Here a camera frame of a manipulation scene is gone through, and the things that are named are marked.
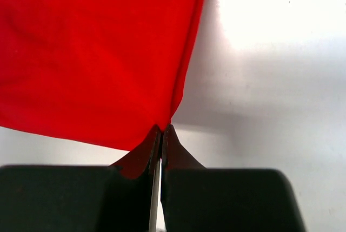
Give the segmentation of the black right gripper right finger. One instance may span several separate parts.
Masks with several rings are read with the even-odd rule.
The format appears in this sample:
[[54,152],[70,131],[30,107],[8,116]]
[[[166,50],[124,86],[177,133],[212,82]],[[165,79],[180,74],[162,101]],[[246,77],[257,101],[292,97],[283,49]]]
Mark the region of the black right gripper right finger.
[[162,140],[167,231],[305,231],[287,177],[276,169],[208,169],[169,125]]

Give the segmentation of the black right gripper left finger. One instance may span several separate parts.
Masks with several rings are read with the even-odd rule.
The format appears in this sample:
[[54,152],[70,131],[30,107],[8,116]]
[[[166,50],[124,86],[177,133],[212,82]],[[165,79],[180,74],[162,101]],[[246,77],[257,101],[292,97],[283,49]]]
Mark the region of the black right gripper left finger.
[[161,132],[111,165],[1,167],[1,231],[155,231]]

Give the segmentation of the red t shirt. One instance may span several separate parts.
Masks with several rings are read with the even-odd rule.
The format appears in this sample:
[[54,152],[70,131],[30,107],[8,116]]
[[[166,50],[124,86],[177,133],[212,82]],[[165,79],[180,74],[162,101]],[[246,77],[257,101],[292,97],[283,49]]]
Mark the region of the red t shirt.
[[182,96],[204,0],[1,0],[1,126],[131,150]]

